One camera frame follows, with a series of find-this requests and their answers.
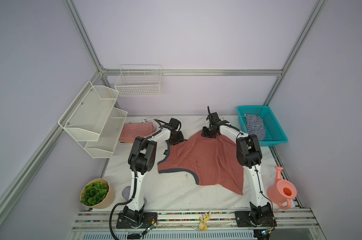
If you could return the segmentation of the red tank top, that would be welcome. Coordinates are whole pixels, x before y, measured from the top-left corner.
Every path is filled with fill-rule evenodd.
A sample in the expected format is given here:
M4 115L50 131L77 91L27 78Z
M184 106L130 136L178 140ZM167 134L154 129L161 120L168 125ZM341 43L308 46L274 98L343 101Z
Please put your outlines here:
M243 195L244 169L236 158L236 145L226 136L205 138L202 131L177 145L168 145L158 172L187 172L199 186L221 185Z

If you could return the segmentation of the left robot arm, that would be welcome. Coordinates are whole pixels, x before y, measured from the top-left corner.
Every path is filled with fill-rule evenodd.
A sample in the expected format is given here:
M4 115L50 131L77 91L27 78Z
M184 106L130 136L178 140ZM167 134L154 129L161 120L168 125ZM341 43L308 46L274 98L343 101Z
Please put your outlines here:
M171 118L166 123L155 119L155 122L159 124L159 129L147 137L137 137L128 159L132 171L132 185L123 213L124 217L137 224L144 219L144 179L156 163L158 143L176 145L184 141L179 120Z

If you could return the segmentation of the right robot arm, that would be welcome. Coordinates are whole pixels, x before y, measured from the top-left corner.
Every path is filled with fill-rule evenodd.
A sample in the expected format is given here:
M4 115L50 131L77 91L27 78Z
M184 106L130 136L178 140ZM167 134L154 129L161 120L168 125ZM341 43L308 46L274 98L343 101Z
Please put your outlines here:
M216 112L210 112L209 107L207 107L207 112L207 126L202 128L201 135L206 138L225 136L236 145L236 158L238 163L244 167L251 193L249 224L260 227L268 221L272 221L273 206L266 197L260 173L262 152L258 137L241 131L227 120L221 120Z

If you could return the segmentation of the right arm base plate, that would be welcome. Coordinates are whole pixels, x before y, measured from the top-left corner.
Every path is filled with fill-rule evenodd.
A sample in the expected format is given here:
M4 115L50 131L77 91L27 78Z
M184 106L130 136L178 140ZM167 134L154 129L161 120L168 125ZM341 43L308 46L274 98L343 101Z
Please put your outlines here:
M276 220L272 213L256 213L255 211L236 211L234 212L236 224L239 228L253 227L266 228L276 227Z

